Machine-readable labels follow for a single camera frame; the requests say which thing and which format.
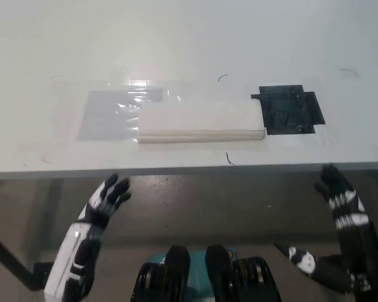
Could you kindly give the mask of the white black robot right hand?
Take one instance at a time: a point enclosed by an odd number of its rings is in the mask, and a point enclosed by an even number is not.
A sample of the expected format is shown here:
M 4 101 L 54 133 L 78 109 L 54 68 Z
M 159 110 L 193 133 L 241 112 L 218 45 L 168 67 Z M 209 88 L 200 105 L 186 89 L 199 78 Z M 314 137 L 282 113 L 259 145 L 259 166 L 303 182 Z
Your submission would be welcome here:
M 323 166 L 314 187 L 329 206 L 340 253 L 316 257 L 287 243 L 275 247 L 314 282 L 356 301 L 378 301 L 378 237 L 360 196 L 333 164 Z

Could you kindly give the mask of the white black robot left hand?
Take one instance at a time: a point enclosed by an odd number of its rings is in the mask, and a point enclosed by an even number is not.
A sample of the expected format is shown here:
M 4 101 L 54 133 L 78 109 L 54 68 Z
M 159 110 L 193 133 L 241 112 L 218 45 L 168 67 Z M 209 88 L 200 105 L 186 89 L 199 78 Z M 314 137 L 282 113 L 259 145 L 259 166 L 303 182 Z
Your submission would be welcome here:
M 127 178 L 103 181 L 63 239 L 44 287 L 45 301 L 82 301 L 91 291 L 103 234 L 120 205 L 131 197 Z

